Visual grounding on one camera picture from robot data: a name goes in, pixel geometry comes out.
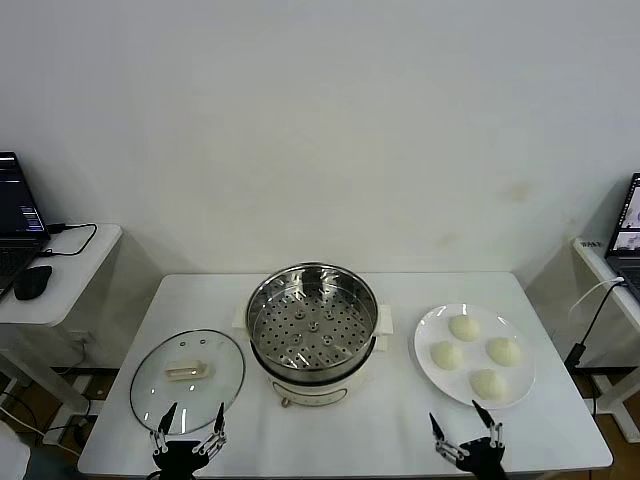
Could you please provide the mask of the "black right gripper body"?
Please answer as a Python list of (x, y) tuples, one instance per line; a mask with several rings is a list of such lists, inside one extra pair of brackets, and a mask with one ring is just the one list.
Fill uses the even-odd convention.
[(467, 452), (457, 459), (457, 468), (471, 473), (479, 480), (505, 480), (505, 471), (501, 461), (505, 446), (489, 437), (482, 437), (459, 446)]

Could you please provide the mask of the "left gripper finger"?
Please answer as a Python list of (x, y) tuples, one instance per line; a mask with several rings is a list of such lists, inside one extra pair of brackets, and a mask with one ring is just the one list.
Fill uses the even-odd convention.
[(177, 405), (178, 403), (174, 402), (168, 409), (168, 411), (161, 417), (158, 428), (150, 432), (150, 440), (153, 453), (168, 452), (166, 436), (169, 434)]
[(225, 403), (222, 402), (218, 409), (212, 433), (193, 448), (193, 453), (207, 458), (214, 458), (227, 442), (225, 427)]

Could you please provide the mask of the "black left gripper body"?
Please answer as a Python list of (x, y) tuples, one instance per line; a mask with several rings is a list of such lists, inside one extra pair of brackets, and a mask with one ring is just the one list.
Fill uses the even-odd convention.
[(157, 469), (152, 473), (153, 479), (159, 480), (190, 480), (194, 473), (209, 464), (209, 457), (201, 455), (198, 450), (199, 442), (169, 441), (167, 451), (153, 454), (152, 458)]

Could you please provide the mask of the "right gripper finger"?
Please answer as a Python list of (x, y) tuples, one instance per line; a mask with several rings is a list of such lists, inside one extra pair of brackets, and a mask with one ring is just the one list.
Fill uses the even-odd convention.
[(502, 427), (501, 423), (496, 422), (488, 410), (484, 409), (478, 402), (475, 400), (472, 401), (472, 405), (474, 406), (477, 414), (480, 419), (489, 430), (489, 446), (491, 448), (503, 448), (504, 442), (502, 439)]
[(435, 449), (441, 456), (469, 456), (470, 452), (446, 439), (443, 430), (432, 413), (429, 413), (432, 434), (435, 439)]

